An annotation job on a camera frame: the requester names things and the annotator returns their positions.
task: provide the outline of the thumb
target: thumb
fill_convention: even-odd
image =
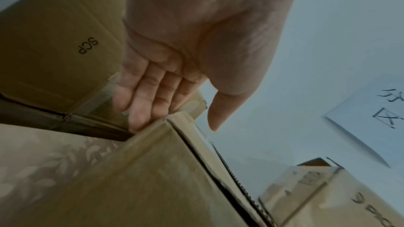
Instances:
[[[219,127],[254,93],[246,92],[240,95],[216,93],[207,113],[209,127],[217,131]]]

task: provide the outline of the palm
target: palm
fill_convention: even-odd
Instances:
[[[130,108],[129,125],[137,131],[210,79],[218,93],[208,119],[218,129],[263,79],[290,2],[127,0],[116,109]]]

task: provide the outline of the white paper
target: white paper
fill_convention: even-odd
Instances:
[[[404,164],[404,79],[383,75],[326,114],[390,167]]]

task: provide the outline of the hand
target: hand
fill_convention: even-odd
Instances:
[[[139,131],[177,110],[207,79],[217,130],[258,88],[293,0],[127,0],[117,111]]]

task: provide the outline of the brown cardboard box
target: brown cardboard box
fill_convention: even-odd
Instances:
[[[259,198],[279,227],[394,227],[404,218],[344,168],[291,167]]]
[[[21,0],[0,13],[0,122],[126,140],[112,110],[125,0]],[[191,101],[198,117],[206,103]]]
[[[157,121],[11,226],[267,226],[185,112]]]

